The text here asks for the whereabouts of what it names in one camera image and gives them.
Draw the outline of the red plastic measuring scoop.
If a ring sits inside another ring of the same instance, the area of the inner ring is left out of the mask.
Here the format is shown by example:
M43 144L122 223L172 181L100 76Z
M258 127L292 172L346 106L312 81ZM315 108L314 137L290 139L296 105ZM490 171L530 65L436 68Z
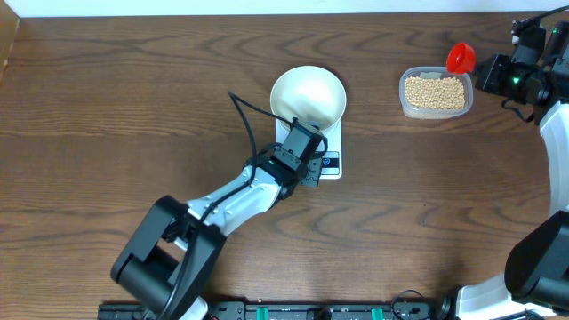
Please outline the red plastic measuring scoop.
M458 43L449 52L446 59L446 70L454 74L473 72L476 66L475 50L468 44Z

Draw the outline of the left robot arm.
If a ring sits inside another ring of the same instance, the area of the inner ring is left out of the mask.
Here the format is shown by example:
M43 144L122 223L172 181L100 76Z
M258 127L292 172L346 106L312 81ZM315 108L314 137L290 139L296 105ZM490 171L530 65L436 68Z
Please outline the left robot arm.
M298 185L318 184L326 137L294 120L284 142L253 155L240 175L185 204L158 199L114 263L110 276L160 319L202 319L200 295L228 236L269 211Z

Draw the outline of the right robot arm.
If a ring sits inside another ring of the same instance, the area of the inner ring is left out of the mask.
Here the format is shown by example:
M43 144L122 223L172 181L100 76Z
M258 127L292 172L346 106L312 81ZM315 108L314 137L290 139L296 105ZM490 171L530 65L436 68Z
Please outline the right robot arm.
M468 70L481 92L501 96L504 109L531 107L544 143L549 207L514 245L504 271L459 289L453 319L547 319L568 316L568 24L547 31L538 18L513 23L510 55L495 54Z

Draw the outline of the white digital kitchen scale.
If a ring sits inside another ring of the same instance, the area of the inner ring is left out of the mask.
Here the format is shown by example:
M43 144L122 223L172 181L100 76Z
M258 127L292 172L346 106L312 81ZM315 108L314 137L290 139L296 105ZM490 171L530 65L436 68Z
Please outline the white digital kitchen scale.
M276 120L276 142L283 143L288 133L288 125ZM327 129L325 137L328 141L328 148L323 156L320 180L338 180L343 173L341 120Z

